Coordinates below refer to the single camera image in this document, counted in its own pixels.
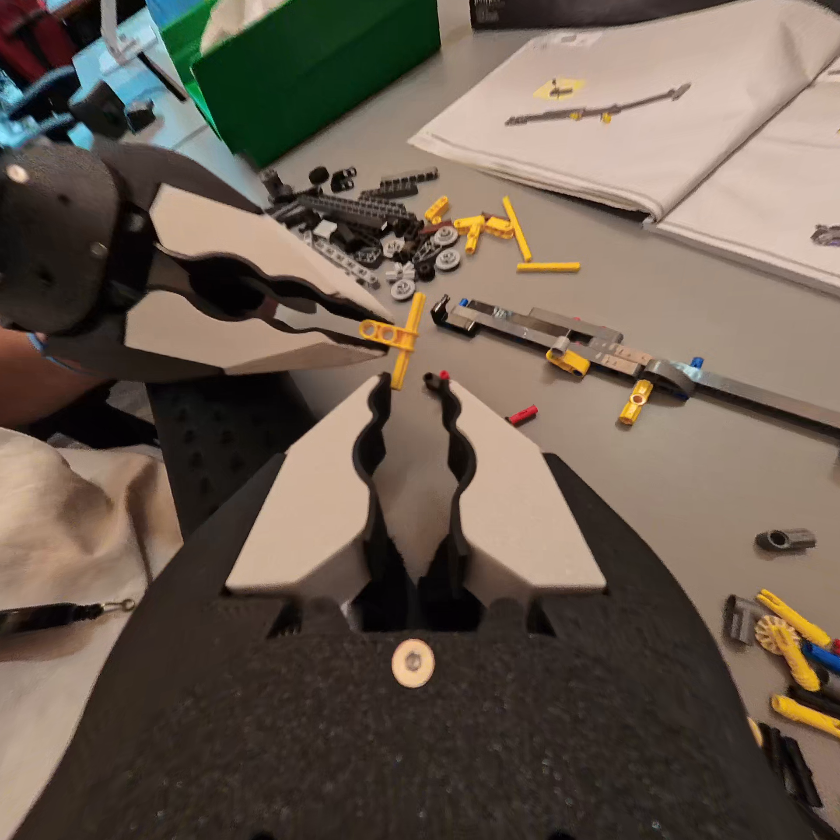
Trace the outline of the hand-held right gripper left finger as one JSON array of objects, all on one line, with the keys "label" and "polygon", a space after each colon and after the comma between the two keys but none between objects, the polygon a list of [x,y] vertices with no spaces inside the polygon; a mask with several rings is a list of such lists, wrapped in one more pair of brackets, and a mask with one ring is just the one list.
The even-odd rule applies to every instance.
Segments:
[{"label": "hand-held right gripper left finger", "polygon": [[390,410],[391,376],[373,375],[289,447],[226,579],[229,594],[351,602],[371,582],[371,474]]}]

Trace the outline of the white paper liner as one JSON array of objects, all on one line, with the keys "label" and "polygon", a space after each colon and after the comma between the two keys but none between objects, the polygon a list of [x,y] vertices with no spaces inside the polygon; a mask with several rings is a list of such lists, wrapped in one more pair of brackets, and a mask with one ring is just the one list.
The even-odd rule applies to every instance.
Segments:
[{"label": "white paper liner", "polygon": [[201,39],[204,56],[225,41],[241,34],[288,1],[218,1],[213,6]]}]

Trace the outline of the heap of small mixed parts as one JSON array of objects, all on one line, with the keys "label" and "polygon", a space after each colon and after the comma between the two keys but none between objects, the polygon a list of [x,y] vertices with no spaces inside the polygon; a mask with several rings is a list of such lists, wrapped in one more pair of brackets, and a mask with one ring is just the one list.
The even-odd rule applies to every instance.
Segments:
[{"label": "heap of small mixed parts", "polygon": [[[772,694],[770,709],[779,717],[838,741],[838,639],[768,590],[752,600],[731,594],[722,612],[725,638],[742,647],[758,645],[784,662],[789,683]],[[749,719],[749,727],[772,772],[807,817],[827,833],[832,828],[811,766],[801,745],[769,723]]]}]

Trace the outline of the open instruction booklet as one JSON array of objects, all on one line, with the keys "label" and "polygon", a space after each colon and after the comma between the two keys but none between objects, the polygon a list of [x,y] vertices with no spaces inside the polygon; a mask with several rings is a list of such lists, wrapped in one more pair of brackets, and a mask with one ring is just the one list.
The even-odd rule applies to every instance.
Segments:
[{"label": "open instruction booklet", "polygon": [[838,56],[818,2],[555,30],[409,143],[838,296]]}]

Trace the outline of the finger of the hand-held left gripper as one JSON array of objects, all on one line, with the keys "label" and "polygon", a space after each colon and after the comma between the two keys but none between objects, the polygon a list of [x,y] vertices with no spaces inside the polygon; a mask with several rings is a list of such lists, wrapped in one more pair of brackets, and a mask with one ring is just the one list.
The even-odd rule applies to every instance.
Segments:
[{"label": "finger of the hand-held left gripper", "polygon": [[177,294],[150,294],[131,308],[123,341],[132,350],[206,364],[227,375],[331,369],[389,352],[378,343],[347,343],[317,329],[278,329],[260,318],[218,320]]},{"label": "finger of the hand-held left gripper", "polygon": [[311,301],[356,322],[394,323],[371,292],[265,214],[163,185],[150,220],[158,245],[170,256],[196,264],[232,263],[235,273],[263,283],[280,301]]}]

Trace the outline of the green bin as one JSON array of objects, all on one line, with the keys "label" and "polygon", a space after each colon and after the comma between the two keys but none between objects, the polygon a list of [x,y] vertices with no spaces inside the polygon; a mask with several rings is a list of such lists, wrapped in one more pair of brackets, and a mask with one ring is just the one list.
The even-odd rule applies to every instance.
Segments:
[{"label": "green bin", "polygon": [[292,1],[204,52],[214,6],[194,6],[161,38],[216,136],[259,167],[440,49],[435,1]]}]

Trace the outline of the person's white shirt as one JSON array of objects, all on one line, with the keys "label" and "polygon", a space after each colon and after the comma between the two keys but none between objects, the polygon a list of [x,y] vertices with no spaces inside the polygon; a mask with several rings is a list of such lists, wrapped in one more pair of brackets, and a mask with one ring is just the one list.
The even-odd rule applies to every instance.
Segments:
[{"label": "person's white shirt", "polygon": [[[1,607],[131,600],[182,546],[163,462],[2,429]],[[1,837],[56,770],[129,615],[2,639]]]}]

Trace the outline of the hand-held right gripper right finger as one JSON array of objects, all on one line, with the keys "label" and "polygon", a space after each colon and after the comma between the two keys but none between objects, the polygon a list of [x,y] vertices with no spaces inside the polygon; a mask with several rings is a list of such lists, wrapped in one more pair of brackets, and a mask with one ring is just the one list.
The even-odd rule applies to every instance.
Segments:
[{"label": "hand-held right gripper right finger", "polygon": [[480,602],[601,593],[606,578],[545,455],[454,380],[440,386],[455,582]]}]

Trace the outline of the long grey black beam assembly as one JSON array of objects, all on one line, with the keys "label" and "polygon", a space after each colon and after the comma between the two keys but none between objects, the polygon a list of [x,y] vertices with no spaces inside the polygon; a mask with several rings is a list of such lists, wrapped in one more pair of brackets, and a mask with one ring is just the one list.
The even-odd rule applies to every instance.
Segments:
[{"label": "long grey black beam assembly", "polygon": [[474,298],[451,301],[447,295],[430,312],[435,326],[468,339],[486,332],[541,350],[548,364],[577,380],[600,371],[631,382],[617,418],[621,426],[635,425],[656,394],[681,403],[707,396],[839,440],[838,411],[707,371],[700,357],[687,363],[632,348],[621,332],[602,325],[540,308],[520,313]]}]

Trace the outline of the person's left forearm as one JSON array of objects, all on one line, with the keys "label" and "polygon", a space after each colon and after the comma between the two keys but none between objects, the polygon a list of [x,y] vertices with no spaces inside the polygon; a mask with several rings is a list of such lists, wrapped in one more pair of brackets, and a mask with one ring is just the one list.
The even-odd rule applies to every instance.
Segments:
[{"label": "person's left forearm", "polygon": [[1,427],[21,428],[49,417],[108,381],[46,362],[26,332],[1,329]]}]

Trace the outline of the joined yellow connector pair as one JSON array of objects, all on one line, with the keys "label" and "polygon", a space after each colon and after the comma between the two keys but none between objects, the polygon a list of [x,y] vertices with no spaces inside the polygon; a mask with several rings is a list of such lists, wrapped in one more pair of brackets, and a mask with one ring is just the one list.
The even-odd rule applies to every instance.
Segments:
[{"label": "joined yellow connector pair", "polygon": [[458,235],[466,237],[465,254],[467,256],[473,256],[476,253],[482,235],[489,235],[500,239],[514,238],[511,227],[497,228],[486,226],[485,219],[482,215],[457,218],[452,222]]}]

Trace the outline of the dark grey connector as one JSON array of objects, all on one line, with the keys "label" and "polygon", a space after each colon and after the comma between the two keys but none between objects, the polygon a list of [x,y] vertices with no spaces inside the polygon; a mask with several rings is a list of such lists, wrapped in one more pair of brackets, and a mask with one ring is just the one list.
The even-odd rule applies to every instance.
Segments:
[{"label": "dark grey connector", "polygon": [[757,534],[754,544],[772,553],[802,553],[816,546],[816,535],[807,528],[770,529]]}]

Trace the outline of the blue wristband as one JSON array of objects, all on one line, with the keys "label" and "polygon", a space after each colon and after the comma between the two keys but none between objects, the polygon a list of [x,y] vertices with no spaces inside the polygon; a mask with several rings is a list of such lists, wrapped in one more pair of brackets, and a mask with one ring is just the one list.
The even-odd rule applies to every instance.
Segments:
[{"label": "blue wristband", "polygon": [[57,359],[52,355],[49,355],[46,349],[46,336],[40,333],[35,332],[27,332],[26,338],[29,344],[38,352],[39,356],[44,359],[46,362],[53,364],[54,366],[60,368],[63,371],[67,371],[74,375],[82,375],[86,377],[91,377],[94,379],[100,379],[100,374],[96,372],[91,372],[84,367],[80,366],[76,362],[66,362],[64,360]]}]

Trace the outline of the dark box with yellow car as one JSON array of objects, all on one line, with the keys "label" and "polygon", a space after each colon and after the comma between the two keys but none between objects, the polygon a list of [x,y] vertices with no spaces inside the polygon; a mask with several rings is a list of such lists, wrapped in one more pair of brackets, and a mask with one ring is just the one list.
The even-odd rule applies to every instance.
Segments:
[{"label": "dark box with yellow car", "polygon": [[727,1],[470,1],[474,30],[609,28],[727,5]]}]

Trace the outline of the pile of dark beams and wheels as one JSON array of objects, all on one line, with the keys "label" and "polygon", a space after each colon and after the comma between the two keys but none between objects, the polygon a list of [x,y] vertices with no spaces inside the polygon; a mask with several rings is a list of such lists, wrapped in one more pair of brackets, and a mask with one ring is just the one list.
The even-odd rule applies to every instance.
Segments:
[{"label": "pile of dark beams and wheels", "polygon": [[392,298],[409,299],[417,285],[459,268],[459,235],[453,228],[421,236],[424,212],[408,199],[436,183],[438,168],[425,167],[382,177],[378,186],[357,191],[354,167],[329,171],[320,166],[309,185],[295,187],[276,170],[260,176],[269,215],[368,291],[384,280]]}]

